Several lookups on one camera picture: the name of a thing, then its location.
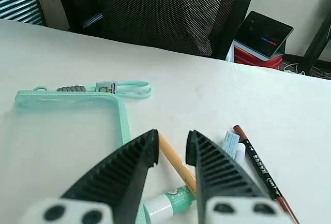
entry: red container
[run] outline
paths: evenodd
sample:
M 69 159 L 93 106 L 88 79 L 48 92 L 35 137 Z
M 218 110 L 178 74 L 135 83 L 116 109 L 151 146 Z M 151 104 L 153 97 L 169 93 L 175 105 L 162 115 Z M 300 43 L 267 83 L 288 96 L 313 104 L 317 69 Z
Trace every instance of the red container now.
M 234 62 L 238 64 L 254 65 L 278 70 L 282 61 L 282 55 L 274 57 L 268 61 L 262 61 L 254 55 L 250 54 L 249 52 L 246 52 L 241 48 L 234 46 Z

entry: pencil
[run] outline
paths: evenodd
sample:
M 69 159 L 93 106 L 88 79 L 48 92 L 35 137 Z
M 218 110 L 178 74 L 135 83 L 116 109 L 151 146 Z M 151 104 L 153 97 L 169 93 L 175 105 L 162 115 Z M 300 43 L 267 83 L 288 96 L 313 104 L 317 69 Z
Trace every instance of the pencil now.
M 244 131 L 239 125 L 233 127 L 233 130 L 236 134 L 240 136 L 239 142 L 246 146 L 246 154 L 248 155 L 254 169 L 256 170 L 257 174 L 259 175 L 261 181 L 267 188 L 268 194 L 271 199 L 275 200 L 280 207 L 284 210 L 284 212 L 288 213 L 291 218 L 293 219 L 294 223 L 299 224 L 298 219 L 294 215 L 292 209 L 290 208 L 287 200 L 280 192 L 279 188 L 277 187 L 275 181 L 271 177 L 270 173 L 268 172 L 267 168 L 263 164 L 262 160 L 256 153 L 254 147 L 249 142 L 247 136 L 245 135 Z
M 181 158 L 177 155 L 176 151 L 171 147 L 171 145 L 164 139 L 164 137 L 160 133 L 159 146 L 167 160 L 183 179 L 189 190 L 195 197 L 197 197 L 197 183 L 195 181 L 195 177 L 190 172 L 190 170 L 183 165 L 183 162 Z

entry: tablet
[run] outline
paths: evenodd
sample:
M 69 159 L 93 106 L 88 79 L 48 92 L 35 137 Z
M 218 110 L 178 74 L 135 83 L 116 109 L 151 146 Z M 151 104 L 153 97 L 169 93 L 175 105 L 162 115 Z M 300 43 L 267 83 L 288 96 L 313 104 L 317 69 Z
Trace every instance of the tablet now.
M 293 27 L 252 11 L 238 29 L 235 40 L 272 57 L 293 31 Z

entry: window blinds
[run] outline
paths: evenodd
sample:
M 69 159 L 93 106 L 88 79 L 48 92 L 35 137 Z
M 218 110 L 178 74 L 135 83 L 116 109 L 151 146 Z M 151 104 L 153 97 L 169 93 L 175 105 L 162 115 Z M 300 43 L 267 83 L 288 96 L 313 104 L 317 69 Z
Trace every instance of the window blinds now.
M 0 0 L 0 19 L 43 25 L 37 0 Z

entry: white wall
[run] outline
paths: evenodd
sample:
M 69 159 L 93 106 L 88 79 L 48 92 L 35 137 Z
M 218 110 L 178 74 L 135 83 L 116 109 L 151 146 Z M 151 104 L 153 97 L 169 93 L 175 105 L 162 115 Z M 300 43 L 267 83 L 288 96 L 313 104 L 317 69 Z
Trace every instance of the white wall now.
M 68 29 L 61 2 L 40 0 L 49 27 Z M 287 43 L 287 53 L 303 55 L 316 31 L 331 10 L 331 0 L 252 0 L 249 12 L 254 10 L 294 27 Z M 331 45 L 321 59 L 331 61 Z
M 40 0 L 47 26 L 68 30 L 69 24 L 60 0 Z

